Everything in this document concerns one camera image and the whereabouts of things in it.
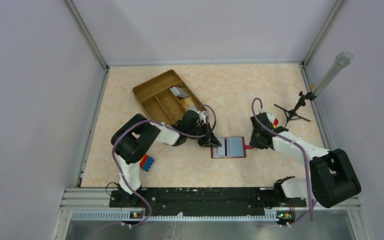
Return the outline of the red leather card holder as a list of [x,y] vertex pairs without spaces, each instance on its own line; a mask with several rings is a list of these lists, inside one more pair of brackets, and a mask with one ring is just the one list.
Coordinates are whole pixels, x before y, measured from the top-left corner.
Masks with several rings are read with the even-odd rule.
[[227,158],[218,158],[218,159],[234,159],[234,158],[246,158],[247,150],[254,149],[253,146],[245,143],[245,138],[243,136],[235,137],[222,137],[228,138],[228,157]]

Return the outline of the grey credit cards stack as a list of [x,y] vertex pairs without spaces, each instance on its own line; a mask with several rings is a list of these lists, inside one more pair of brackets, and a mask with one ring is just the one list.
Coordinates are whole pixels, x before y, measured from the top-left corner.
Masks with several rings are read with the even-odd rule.
[[177,98],[181,98],[181,99],[184,99],[184,98],[189,98],[190,95],[188,94],[188,92],[181,88],[181,87],[177,87],[177,86],[173,86],[170,88],[170,91],[177,97]]

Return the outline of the brown woven divided tray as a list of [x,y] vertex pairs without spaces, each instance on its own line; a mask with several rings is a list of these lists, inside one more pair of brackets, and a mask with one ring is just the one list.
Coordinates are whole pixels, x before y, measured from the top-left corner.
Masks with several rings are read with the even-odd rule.
[[172,87],[184,89],[195,107],[202,105],[202,102],[173,69],[133,87],[132,92],[149,119],[173,125],[182,119],[187,108],[182,105],[180,98],[172,93]]

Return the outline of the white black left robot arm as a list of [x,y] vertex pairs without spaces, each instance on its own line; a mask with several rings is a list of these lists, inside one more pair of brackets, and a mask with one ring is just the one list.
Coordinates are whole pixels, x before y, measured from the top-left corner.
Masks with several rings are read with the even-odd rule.
[[140,113],[134,115],[110,140],[120,176],[121,200],[129,207],[140,202],[140,164],[154,143],[177,147],[194,139],[200,147],[220,147],[222,144],[213,133],[215,126],[215,122],[208,123],[203,111],[193,107],[172,125],[147,119]]

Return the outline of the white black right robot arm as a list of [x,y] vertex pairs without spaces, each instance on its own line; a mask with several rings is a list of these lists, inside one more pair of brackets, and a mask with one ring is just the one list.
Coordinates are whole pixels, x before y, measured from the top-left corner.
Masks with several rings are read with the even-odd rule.
[[267,112],[260,112],[250,120],[250,146],[286,154],[307,171],[305,178],[286,177],[275,184],[279,188],[273,192],[277,205],[287,206],[294,198],[304,198],[331,208],[361,193],[360,181],[344,150],[321,148],[295,136],[285,127],[275,127],[276,118]]

